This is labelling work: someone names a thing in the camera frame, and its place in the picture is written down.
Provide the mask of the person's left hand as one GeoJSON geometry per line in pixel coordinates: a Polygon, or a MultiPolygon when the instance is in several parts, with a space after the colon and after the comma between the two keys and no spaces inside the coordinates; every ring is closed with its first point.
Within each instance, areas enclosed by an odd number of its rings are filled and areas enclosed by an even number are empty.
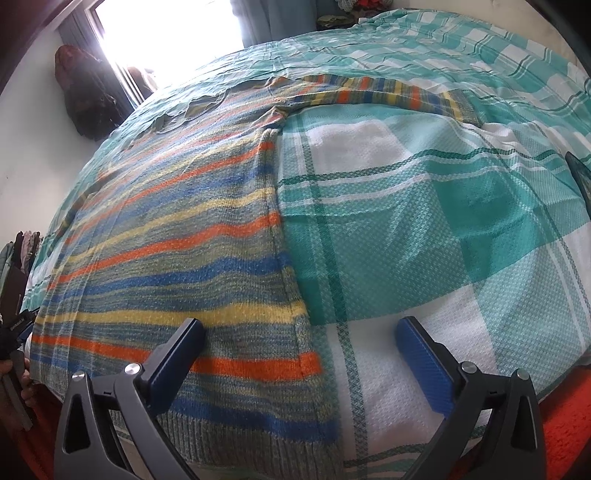
{"type": "Polygon", "coordinates": [[[1,361],[1,424],[9,432],[29,431],[34,424],[34,411],[22,394],[26,371],[21,351],[13,352],[10,360],[1,361]]]}

